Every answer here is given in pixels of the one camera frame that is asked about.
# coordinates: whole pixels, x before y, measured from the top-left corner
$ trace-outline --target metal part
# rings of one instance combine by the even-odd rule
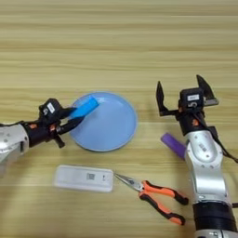
[[[0,127],[0,177],[6,166],[29,150],[28,135],[21,125]]]
[[[192,172],[194,202],[220,201],[230,204],[221,173],[222,149],[209,131],[194,131],[187,136],[186,162]]]
[[[238,238],[238,233],[220,230],[200,230],[195,233],[194,238]]]
[[[127,176],[123,176],[123,175],[118,175],[118,174],[114,174],[118,179],[120,179],[121,181],[123,181],[127,186],[129,186],[130,188],[141,192],[143,190],[143,184],[139,181],[136,181],[130,177]]]

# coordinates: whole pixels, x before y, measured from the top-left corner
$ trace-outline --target blue plate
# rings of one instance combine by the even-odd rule
[[[126,145],[133,138],[138,125],[133,107],[122,97],[108,92],[85,95],[73,107],[81,106],[92,97],[99,106],[71,132],[73,140],[95,152],[108,152]]]

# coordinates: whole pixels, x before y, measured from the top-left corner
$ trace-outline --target barcode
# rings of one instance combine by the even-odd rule
[[[95,179],[95,174],[86,174],[86,179],[87,180],[94,180]]]

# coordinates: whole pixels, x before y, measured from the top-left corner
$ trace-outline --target wooden table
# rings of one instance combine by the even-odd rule
[[[59,190],[52,180],[58,165],[86,165],[189,193],[187,166],[160,141],[165,132],[183,140],[179,124],[159,117],[154,92],[161,80],[173,109],[197,73],[220,99],[206,120],[238,155],[237,14],[236,0],[0,0],[1,122],[35,119],[50,97],[68,106],[95,90],[120,94],[139,114],[121,150],[88,152],[67,135],[64,149],[42,144],[12,165],[0,180],[0,237],[192,237],[191,206],[159,196],[187,218],[179,227],[117,179],[109,194]],[[238,166],[223,167],[238,202]]]

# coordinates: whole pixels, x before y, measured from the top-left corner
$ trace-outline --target purple object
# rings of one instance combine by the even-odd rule
[[[171,134],[164,134],[161,137],[161,141],[181,159],[185,159],[186,146],[175,139]]]

